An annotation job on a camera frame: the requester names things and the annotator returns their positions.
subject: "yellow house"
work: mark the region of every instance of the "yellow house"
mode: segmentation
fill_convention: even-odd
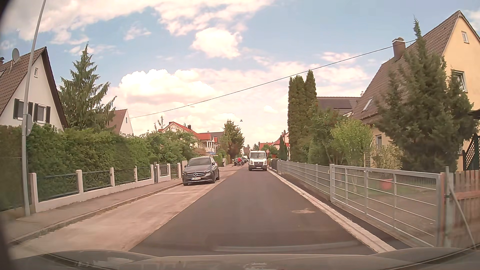
[[[455,12],[426,33],[423,38],[429,51],[434,51],[445,58],[447,74],[454,71],[464,91],[467,92],[470,102],[473,103],[473,109],[480,109],[480,37],[463,13]],[[416,46],[416,43],[413,43],[406,47],[405,41],[401,37],[394,39],[392,43],[393,58],[380,66],[364,94],[358,100],[352,114],[353,118],[372,127],[374,140],[379,145],[388,144],[390,138],[373,125],[381,117],[378,115],[375,100],[382,98],[382,94],[388,88],[388,72],[395,71],[399,66],[404,65],[406,63],[403,57],[404,52],[410,51]],[[463,149],[467,150],[469,144],[469,141],[465,142]],[[457,169],[459,171],[463,169],[461,153],[459,153]]]

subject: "windshield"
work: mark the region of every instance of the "windshield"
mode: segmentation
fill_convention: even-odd
[[[188,164],[187,164],[187,167],[190,167],[190,166],[200,166],[200,165],[210,165],[211,164],[211,159],[209,158],[201,158],[201,159],[191,159]]]
[[[480,0],[10,0],[1,15],[13,258],[344,270],[262,256],[480,243]],[[206,255],[219,266],[194,264]]]
[[[266,159],[265,153],[250,153],[251,159]]]

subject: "sky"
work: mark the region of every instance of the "sky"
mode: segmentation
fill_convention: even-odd
[[[11,1],[0,24],[6,61],[13,48],[29,53],[41,2]],[[427,33],[457,10],[480,32],[478,0],[47,0],[36,48],[47,47],[58,87],[88,43],[98,83],[110,83],[105,102],[128,109],[135,135],[161,116],[199,133],[231,119],[253,146],[288,129],[290,75],[413,40],[414,18]],[[360,96],[392,56],[316,69],[317,96]]]

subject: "gray mercedes car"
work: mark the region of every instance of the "gray mercedes car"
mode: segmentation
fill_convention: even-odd
[[[218,164],[211,157],[189,160],[182,172],[183,185],[200,182],[215,183],[215,180],[220,180],[220,171]]]

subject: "road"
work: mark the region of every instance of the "road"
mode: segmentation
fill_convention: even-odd
[[[154,256],[374,253],[270,172],[224,167],[220,177],[120,206],[10,252],[15,258],[82,249]]]
[[[374,253],[270,172],[246,167],[130,251],[154,256]]]

